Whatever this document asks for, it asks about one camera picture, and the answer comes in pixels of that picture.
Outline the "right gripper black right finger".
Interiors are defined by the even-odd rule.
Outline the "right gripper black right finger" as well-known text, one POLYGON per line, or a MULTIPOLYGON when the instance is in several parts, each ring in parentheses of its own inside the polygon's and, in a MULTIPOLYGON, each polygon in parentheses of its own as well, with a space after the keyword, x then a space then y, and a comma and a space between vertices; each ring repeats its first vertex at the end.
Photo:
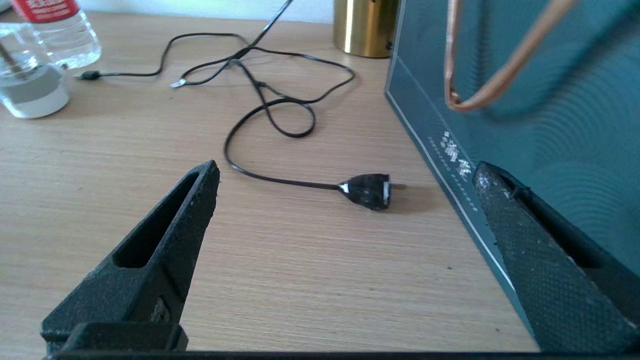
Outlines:
POLYGON ((539 348, 638 353, 639 276, 501 167, 472 183, 539 348))

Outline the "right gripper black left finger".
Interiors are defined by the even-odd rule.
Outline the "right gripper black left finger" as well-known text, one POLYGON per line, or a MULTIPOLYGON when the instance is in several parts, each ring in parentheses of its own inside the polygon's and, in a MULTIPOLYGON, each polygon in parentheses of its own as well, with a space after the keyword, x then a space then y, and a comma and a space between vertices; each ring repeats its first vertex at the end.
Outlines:
POLYGON ((179 322, 217 205, 213 160, 188 171, 41 322, 48 346, 82 323, 179 322))

